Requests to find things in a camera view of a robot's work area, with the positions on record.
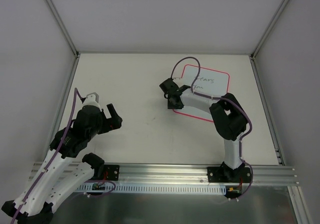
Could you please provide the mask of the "pink framed whiteboard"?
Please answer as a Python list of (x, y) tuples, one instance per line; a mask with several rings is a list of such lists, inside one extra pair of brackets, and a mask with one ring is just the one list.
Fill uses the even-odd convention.
[[(181, 77), (183, 81), (175, 81), (178, 85), (191, 85), (195, 80), (199, 67), (197, 65), (185, 64), (182, 69)], [(230, 75), (210, 68), (202, 67), (199, 76), (193, 84), (193, 90), (208, 96), (222, 96), (229, 90)], [(187, 117), (213, 122), (209, 113), (185, 106), (181, 110), (173, 110), (174, 113)]]

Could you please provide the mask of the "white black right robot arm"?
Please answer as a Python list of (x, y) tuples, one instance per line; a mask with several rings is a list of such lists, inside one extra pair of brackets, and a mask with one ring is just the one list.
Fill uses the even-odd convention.
[(231, 93), (221, 97), (195, 92), (188, 85), (178, 86), (172, 78), (160, 86), (168, 109), (181, 110), (193, 107), (211, 115), (215, 129), (223, 138), (224, 161), (215, 172), (218, 181), (236, 182), (245, 168), (242, 159), (242, 138), (249, 123), (243, 108)]

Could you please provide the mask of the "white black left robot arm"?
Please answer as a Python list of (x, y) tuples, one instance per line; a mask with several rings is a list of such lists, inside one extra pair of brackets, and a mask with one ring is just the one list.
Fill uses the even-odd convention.
[(94, 153), (86, 154), (75, 170), (59, 181), (63, 171), (96, 136), (121, 128), (122, 118), (112, 104), (110, 118), (94, 105), (85, 105), (67, 127), (56, 133), (46, 158), (27, 189), (1, 209), (11, 222), (50, 223), (60, 205), (84, 182), (107, 181), (105, 162)]

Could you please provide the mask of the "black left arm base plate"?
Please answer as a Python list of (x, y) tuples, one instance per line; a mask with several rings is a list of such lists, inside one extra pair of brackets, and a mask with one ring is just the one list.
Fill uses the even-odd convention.
[(118, 181), (120, 166), (115, 164), (105, 164), (98, 171), (97, 180)]

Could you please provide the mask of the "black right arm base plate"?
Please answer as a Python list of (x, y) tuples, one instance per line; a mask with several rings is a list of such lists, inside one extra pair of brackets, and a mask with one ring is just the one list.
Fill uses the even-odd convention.
[(252, 173), (249, 167), (239, 167), (230, 169), (229, 167), (207, 167), (207, 176), (209, 183), (250, 183)]

